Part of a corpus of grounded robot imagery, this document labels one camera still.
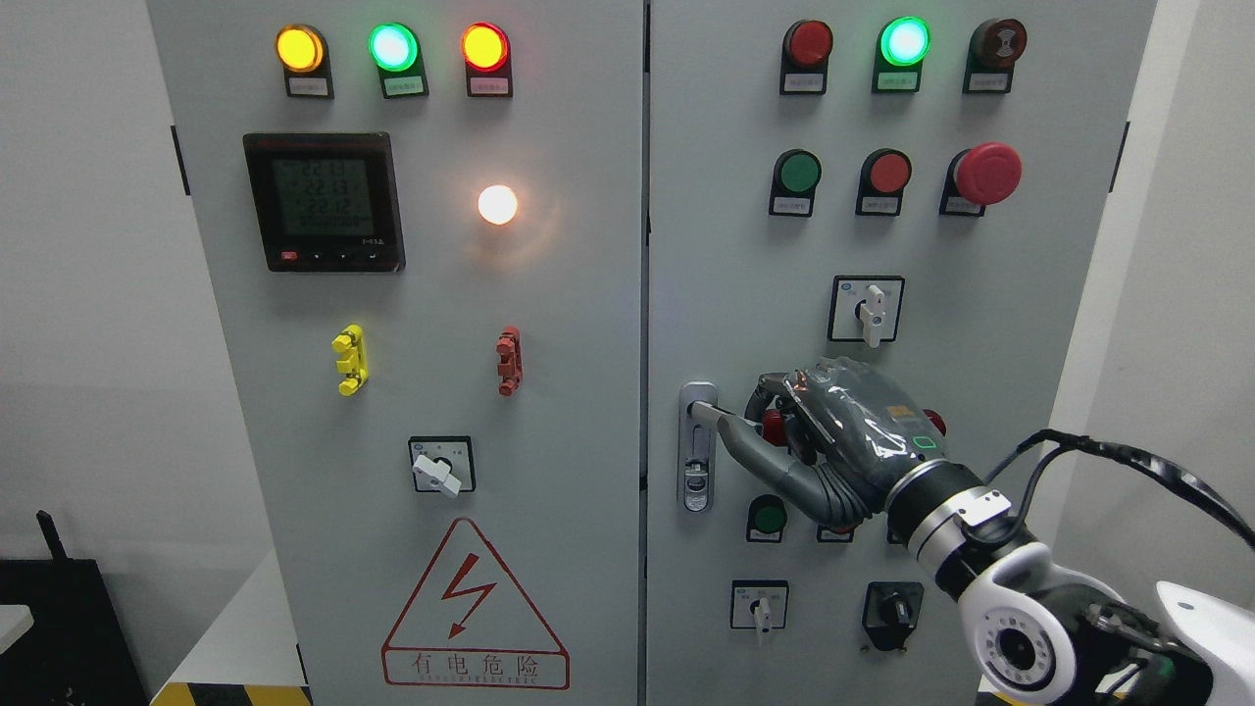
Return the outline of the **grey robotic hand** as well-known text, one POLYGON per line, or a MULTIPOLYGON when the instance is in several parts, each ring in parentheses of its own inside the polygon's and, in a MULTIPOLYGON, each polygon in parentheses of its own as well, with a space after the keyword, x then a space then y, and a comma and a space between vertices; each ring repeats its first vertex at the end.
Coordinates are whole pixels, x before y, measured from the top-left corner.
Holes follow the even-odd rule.
POLYGON ((740 466, 822 527, 891 510, 911 482, 932 472, 945 479, 965 472, 904 387, 856 359, 762 374, 740 418, 762 423, 768 408, 784 416, 788 446, 730 420, 718 434, 740 466))

